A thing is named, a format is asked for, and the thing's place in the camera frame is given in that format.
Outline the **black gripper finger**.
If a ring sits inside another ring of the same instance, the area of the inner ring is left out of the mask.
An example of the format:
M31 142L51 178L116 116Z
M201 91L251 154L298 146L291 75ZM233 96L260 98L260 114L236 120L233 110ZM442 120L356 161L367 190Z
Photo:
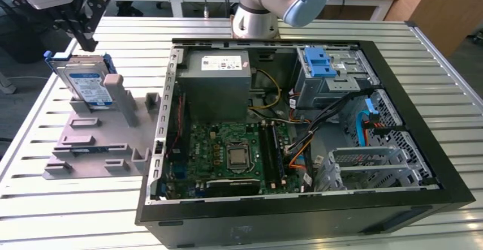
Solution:
M84 45L85 51L93 51L99 43L93 39L93 33L96 27L99 26L99 22L104 15L109 2L111 0L87 0L85 2L91 10L91 15L88 16L88 21L85 23L85 38L87 38Z
M55 24L67 33L69 38L75 38L84 51L89 50L89 39L84 34L81 25L76 20L71 20L65 15L53 13Z

